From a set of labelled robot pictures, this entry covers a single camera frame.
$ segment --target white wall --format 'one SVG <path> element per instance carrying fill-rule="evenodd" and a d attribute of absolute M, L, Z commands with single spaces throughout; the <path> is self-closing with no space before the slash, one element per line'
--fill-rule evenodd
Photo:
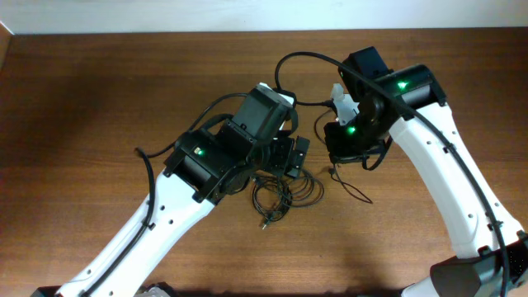
<path fill-rule="evenodd" d="M 528 0 L 0 0 L 15 34 L 528 26 Z"/>

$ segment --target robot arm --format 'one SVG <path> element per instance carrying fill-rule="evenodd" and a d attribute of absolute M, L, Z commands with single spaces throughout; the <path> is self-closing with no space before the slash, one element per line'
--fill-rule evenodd
<path fill-rule="evenodd" d="M 294 149 L 295 141 L 288 137 L 293 131 L 281 130 L 288 118 L 292 129 L 297 125 L 293 102 L 293 97 L 260 84 L 235 115 L 214 116 L 180 136 L 156 181 L 152 218 L 133 248 L 116 262 L 142 228 L 150 195 L 96 259 L 55 295 L 133 296 L 177 240 L 226 195 L 241 191 L 253 172 L 297 177 L 309 141 L 297 138 Z M 211 134 L 208 129 L 219 123 L 219 132 Z"/>
<path fill-rule="evenodd" d="M 520 241 L 519 232 L 523 231 L 521 224 L 512 218 L 508 211 L 502 206 L 493 191 L 484 180 L 482 173 L 477 168 L 474 160 L 469 155 L 462 139 L 455 127 L 451 116 L 451 109 L 433 103 L 418 110 L 453 143 L 464 162 L 483 189 L 494 213 L 502 222 L 502 235 L 507 246 Z M 453 157 L 446 153 L 442 142 L 418 119 L 398 119 L 389 130 L 394 142 L 398 144 L 409 156 L 415 168 L 420 173 L 427 189 L 440 211 L 447 231 L 450 235 L 451 246 L 456 253 L 458 263 L 463 259 L 474 259 L 474 264 L 483 265 L 480 261 L 482 247 L 488 247 L 489 251 L 497 251 L 499 245 L 494 233 L 489 228 L 490 221 L 486 211 L 482 207 L 479 198 L 464 175 L 460 166 Z M 402 296 L 491 296 L 498 295 L 496 284 L 500 284 L 501 274 L 494 273 L 495 263 L 484 270 L 488 273 L 484 276 L 483 271 L 471 274 L 468 271 L 459 270 L 451 273 L 442 273 L 444 266 L 434 266 L 431 269 L 431 277 L 406 288 Z M 458 286 L 457 280 L 463 279 L 464 285 Z M 483 286 L 478 292 L 474 288 L 481 283 L 495 284 Z M 520 276 L 516 276 L 514 284 L 521 283 Z"/>
<path fill-rule="evenodd" d="M 506 281 L 506 290 L 522 285 L 528 278 L 528 264 L 525 264 L 528 237 L 498 201 L 469 155 L 446 103 L 446 95 L 431 71 L 417 65 L 395 73 L 386 67 L 374 48 L 351 54 L 339 67 L 355 102 L 350 97 L 344 99 L 349 101 L 347 106 L 336 102 L 337 114 L 347 114 L 339 111 L 342 108 L 349 109 L 349 113 L 355 111 L 357 116 L 325 125 L 331 161 L 363 162 L 365 168 L 370 155 L 384 156 L 387 146 L 383 139 L 392 137 L 425 182 L 456 253 L 456 257 L 433 266 L 431 277 L 408 287 L 403 296 L 494 296 L 501 290 L 502 278 Z M 375 84 L 364 84 L 364 77 Z M 398 101 L 405 102 L 405 108 Z M 463 170 L 463 164 L 469 173 Z M 482 189 L 483 196 L 478 195 L 478 188 Z M 486 211 L 484 202 L 491 205 L 492 214 Z M 500 232 L 494 230 L 493 215 Z M 503 248 L 499 245 L 499 233 Z M 502 265 L 505 260 L 510 263 L 508 273 L 502 269 L 507 267 Z M 512 263 L 523 264 L 513 268 Z"/>
<path fill-rule="evenodd" d="M 202 203 L 194 201 L 194 193 L 195 189 L 180 177 L 160 174 L 156 181 L 151 227 L 91 296 L 133 296 L 178 239 L 215 207 L 207 200 Z M 101 277 L 141 228 L 148 201 L 149 196 L 93 262 L 64 284 L 58 295 L 79 296 Z"/>

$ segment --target black cable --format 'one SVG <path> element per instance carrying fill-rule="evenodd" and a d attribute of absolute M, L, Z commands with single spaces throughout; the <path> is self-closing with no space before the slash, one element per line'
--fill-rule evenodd
<path fill-rule="evenodd" d="M 141 148 L 136 148 L 135 152 L 143 159 L 148 173 L 149 194 L 147 215 L 145 216 L 143 223 L 141 224 L 141 228 L 139 228 L 138 232 L 132 238 L 132 240 L 130 240 L 129 244 L 126 245 L 126 247 L 119 254 L 119 256 L 117 256 L 117 258 L 110 264 L 110 266 L 106 269 L 105 273 L 103 273 L 101 277 L 99 277 L 99 279 L 96 280 L 96 282 L 88 288 L 88 290 L 81 294 L 81 297 L 89 297 L 91 293 L 97 290 L 97 288 L 108 278 L 108 276 L 110 276 L 110 274 L 117 268 L 117 266 L 119 266 L 121 261 L 123 261 L 126 255 L 132 250 L 132 248 L 136 245 L 139 239 L 143 236 L 145 230 L 150 225 L 150 220 L 152 219 L 152 214 L 154 212 L 154 202 L 156 199 L 156 184 L 154 182 L 154 173 L 152 170 L 152 166 L 150 165 L 148 155 Z"/>
<path fill-rule="evenodd" d="M 365 202 L 365 203 L 368 203 L 368 204 L 374 204 L 374 202 L 372 202 L 372 199 L 367 197 L 367 195 L 363 194 L 362 191 L 360 191 L 360 189 L 356 188 L 355 186 L 349 184 L 348 182 L 344 182 L 341 180 L 341 177 L 339 177 L 339 172 L 337 172 L 337 167 L 336 167 L 336 164 L 333 164 L 333 168 L 329 169 L 328 172 L 330 173 L 330 177 L 335 181 L 335 182 L 339 182 L 341 184 L 341 186 L 343 187 L 343 189 L 345 189 L 345 191 L 352 197 L 356 198 L 357 200 L 361 201 L 361 202 Z M 350 192 L 348 189 L 347 189 L 347 186 L 351 187 L 352 189 L 354 189 L 356 192 L 360 193 L 361 196 L 363 196 L 363 198 L 361 197 L 358 197 L 356 195 L 354 195 L 352 192 Z"/>
<path fill-rule="evenodd" d="M 215 107 L 221 101 L 228 99 L 228 98 L 232 98 L 232 97 L 246 97 L 247 95 L 248 95 L 247 93 L 231 93 L 231 94 L 223 95 L 222 97 L 214 100 L 213 103 L 211 103 L 210 106 L 205 108 L 205 110 L 201 113 L 201 115 L 198 116 L 198 118 L 192 123 L 188 131 L 192 131 L 198 125 L 198 123 L 200 123 L 201 119 L 203 119 L 204 116 L 211 110 L 211 108 Z"/>
<path fill-rule="evenodd" d="M 163 154 L 166 153 L 169 149 L 172 149 L 172 148 L 174 148 L 174 143 L 169 144 L 166 148 L 160 150 L 160 151 L 157 152 L 157 153 L 151 153 L 151 154 L 148 154 L 148 155 L 147 155 L 147 158 L 156 158 L 157 156 L 161 156 L 161 155 L 163 155 Z"/>
<path fill-rule="evenodd" d="M 376 160 L 376 162 L 374 162 L 374 164 L 372 164 L 372 166 L 370 166 L 370 167 L 367 167 L 367 165 L 366 165 L 367 157 L 363 156 L 363 160 L 361 162 L 361 166 L 363 166 L 363 169 L 368 170 L 368 171 L 373 171 L 374 169 L 376 169 L 383 162 L 383 159 L 387 155 L 387 152 L 389 151 L 390 145 L 392 143 L 393 143 L 393 138 L 392 138 L 392 136 L 389 136 L 389 139 L 387 139 L 386 142 L 385 141 L 383 142 L 383 151 L 381 151 L 381 153 L 379 154 L 379 157 Z"/>
<path fill-rule="evenodd" d="M 324 145 L 327 145 L 327 143 L 324 141 L 324 139 L 321 137 L 321 135 L 319 135 L 319 132 L 317 131 L 317 123 L 328 113 L 332 112 L 333 110 L 332 109 L 328 109 L 327 111 L 325 111 L 324 113 L 322 113 L 320 116 L 317 117 L 317 119 L 315 119 L 315 122 L 313 123 L 313 132 L 315 133 L 315 137 L 317 137 L 317 139 L 319 139 L 319 141 L 321 142 L 321 144 L 324 144 Z"/>
<path fill-rule="evenodd" d="M 317 204 L 324 198 L 324 185 L 311 172 L 302 169 L 302 177 L 273 177 L 255 173 L 255 186 L 252 190 L 252 202 L 255 210 L 265 219 L 264 227 L 286 215 L 291 208 L 304 208 Z M 296 182 L 302 181 L 299 190 L 292 192 Z M 258 193 L 261 189 L 277 195 L 277 202 L 270 208 L 262 206 Z"/>
<path fill-rule="evenodd" d="M 502 236 L 502 231 L 500 229 L 500 223 L 497 221 L 497 217 L 493 213 L 493 209 L 491 205 L 489 204 L 488 199 L 484 195 L 484 192 L 481 189 L 480 185 L 477 183 L 476 179 L 474 178 L 473 173 L 471 173 L 471 171 L 465 164 L 462 157 L 456 151 L 456 147 L 425 116 L 423 116 L 418 111 L 414 110 L 412 107 L 407 105 L 401 96 L 393 97 L 391 94 L 386 92 L 382 87 L 377 85 L 374 81 L 366 78 L 365 76 L 363 76 L 362 74 L 354 70 L 353 68 L 348 67 L 347 65 L 335 59 L 332 59 L 328 56 L 325 56 L 323 54 L 312 53 L 312 52 L 294 52 L 282 58 L 275 68 L 275 83 L 276 83 L 277 89 L 282 90 L 281 84 L 279 82 L 279 71 L 281 69 L 281 65 L 287 59 L 295 57 L 295 56 L 314 57 L 314 58 L 318 58 L 318 59 L 327 61 L 331 64 L 338 66 L 342 71 L 349 73 L 350 75 L 362 81 L 365 85 L 367 85 L 368 87 L 372 88 L 374 91 L 378 92 L 380 95 L 385 97 L 394 106 L 396 106 L 401 112 L 408 113 L 418 118 L 436 137 L 438 137 L 438 139 L 440 139 L 440 141 L 445 145 L 445 149 L 447 149 L 453 155 L 453 158 L 459 164 L 460 169 L 464 172 L 465 176 L 468 178 L 469 183 L 474 188 L 478 198 L 480 199 L 480 202 L 483 205 L 484 210 L 488 212 L 488 217 L 492 225 L 493 232 L 495 233 L 497 237 L 497 241 L 498 241 L 501 256 L 502 256 L 503 273 L 502 273 L 502 284 L 501 284 L 501 297 L 505 297 L 507 295 L 507 283 L 510 278 L 510 267 L 509 267 L 510 263 L 508 260 L 506 244 L 504 243 L 504 237 Z"/>

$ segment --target wood grain surface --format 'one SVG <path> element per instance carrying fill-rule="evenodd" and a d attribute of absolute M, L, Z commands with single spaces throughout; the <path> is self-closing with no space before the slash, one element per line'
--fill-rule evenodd
<path fill-rule="evenodd" d="M 215 98 L 273 85 L 289 52 L 344 59 L 370 45 L 391 68 L 431 68 L 488 183 L 528 226 L 526 28 L 17 35 L 0 73 L 0 295 L 63 284 L 106 246 L 148 191 L 134 147 L 158 150 Z M 283 71 L 283 87 L 302 101 L 327 99 L 340 82 L 335 67 L 310 58 Z M 300 106 L 298 134 L 312 140 L 305 166 L 323 180 L 324 201 L 262 231 L 249 190 L 226 197 L 147 283 L 255 293 L 401 288 L 452 257 L 440 214 L 397 146 L 374 172 L 341 168 L 373 205 L 330 179 L 312 131 L 323 111 Z M 528 286 L 511 293 L 526 295 Z"/>

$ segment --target white plastic part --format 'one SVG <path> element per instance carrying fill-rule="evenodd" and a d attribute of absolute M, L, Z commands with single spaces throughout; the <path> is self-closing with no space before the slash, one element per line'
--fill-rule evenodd
<path fill-rule="evenodd" d="M 502 206 L 469 155 L 456 129 L 451 109 L 447 105 L 434 103 L 420 108 L 418 112 L 455 145 L 482 188 L 497 220 L 503 222 L 501 231 L 506 245 L 519 240 L 516 234 L 523 230 L 521 224 Z M 479 197 L 459 164 L 450 153 L 444 151 L 443 143 L 416 118 L 398 119 L 389 133 L 409 156 L 431 193 L 447 227 L 456 256 L 461 259 L 478 257 L 478 249 L 485 246 L 492 250 L 498 249 L 495 233 L 488 227 L 489 218 Z"/>
<path fill-rule="evenodd" d="M 176 241 L 215 207 L 207 200 L 195 202 L 192 199 L 194 193 L 191 186 L 174 174 L 170 177 L 163 174 L 158 176 L 151 218 L 151 223 L 156 226 L 145 231 L 134 248 L 91 297 L 129 297 L 136 293 Z M 147 214 L 148 200 L 149 196 L 95 260 L 64 284 L 57 293 L 63 297 L 78 297 L 79 293 L 99 279 L 138 232 Z"/>
<path fill-rule="evenodd" d="M 425 280 L 405 288 L 402 297 L 439 297 L 439 295 L 436 293 L 431 277 L 427 277 Z"/>
<path fill-rule="evenodd" d="M 343 87 L 339 83 L 334 83 L 331 93 L 333 104 L 336 106 L 337 121 L 339 125 L 344 126 L 354 119 L 360 111 L 359 103 L 355 103 L 349 94 L 345 94 Z"/>

